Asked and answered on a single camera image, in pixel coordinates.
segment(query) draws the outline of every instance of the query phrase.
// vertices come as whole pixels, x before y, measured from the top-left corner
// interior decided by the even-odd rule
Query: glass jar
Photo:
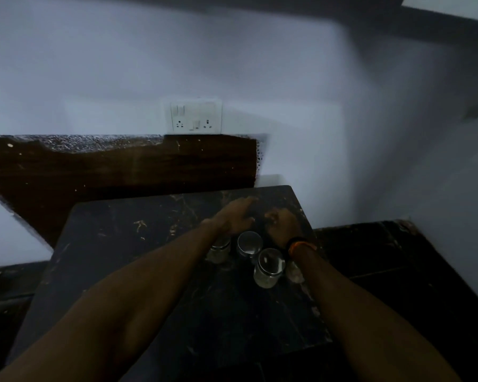
[[[227,261],[230,253],[230,237],[221,236],[210,247],[205,260],[214,264],[221,264]]]
[[[258,255],[253,278],[259,287],[272,288],[278,282],[284,269],[285,260],[281,252],[274,248],[267,248]]]
[[[262,250],[262,246],[262,237],[254,231],[243,232],[237,239],[237,252],[250,258],[253,265],[256,263],[256,256]]]

